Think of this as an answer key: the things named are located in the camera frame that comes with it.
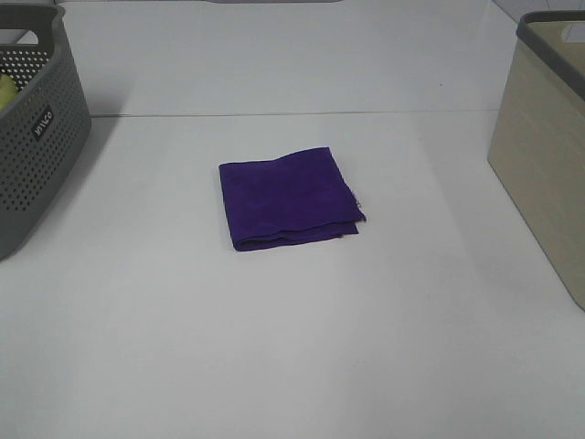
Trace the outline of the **yellow-green cloth in basket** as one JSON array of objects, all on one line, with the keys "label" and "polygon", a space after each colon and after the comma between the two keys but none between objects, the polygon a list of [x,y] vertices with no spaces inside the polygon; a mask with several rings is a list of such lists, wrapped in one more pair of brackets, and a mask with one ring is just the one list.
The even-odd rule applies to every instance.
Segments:
[{"label": "yellow-green cloth in basket", "polygon": [[19,93],[15,81],[5,73],[0,76],[0,110],[3,110]]}]

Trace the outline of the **purple towel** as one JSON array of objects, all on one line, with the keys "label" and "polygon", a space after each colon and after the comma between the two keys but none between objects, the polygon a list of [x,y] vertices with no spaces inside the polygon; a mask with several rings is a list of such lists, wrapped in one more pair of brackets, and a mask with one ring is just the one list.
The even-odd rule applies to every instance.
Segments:
[{"label": "purple towel", "polygon": [[218,166],[232,245],[239,252],[357,234],[366,216],[328,147]]}]

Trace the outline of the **beige basket with grey rim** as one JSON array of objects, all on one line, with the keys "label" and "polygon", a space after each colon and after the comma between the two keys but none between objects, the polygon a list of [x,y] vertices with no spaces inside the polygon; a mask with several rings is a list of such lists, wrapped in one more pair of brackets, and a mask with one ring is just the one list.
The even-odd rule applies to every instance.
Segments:
[{"label": "beige basket with grey rim", "polygon": [[526,13],[487,160],[584,306],[584,13]]}]

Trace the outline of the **grey perforated plastic basket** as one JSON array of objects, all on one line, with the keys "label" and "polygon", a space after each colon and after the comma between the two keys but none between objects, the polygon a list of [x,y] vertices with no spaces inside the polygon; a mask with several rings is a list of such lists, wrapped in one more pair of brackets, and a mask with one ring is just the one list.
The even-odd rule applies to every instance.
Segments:
[{"label": "grey perforated plastic basket", "polygon": [[3,30],[35,44],[4,44],[1,72],[17,86],[1,111],[1,256],[19,249],[59,193],[91,129],[88,104],[58,5],[4,3]]}]

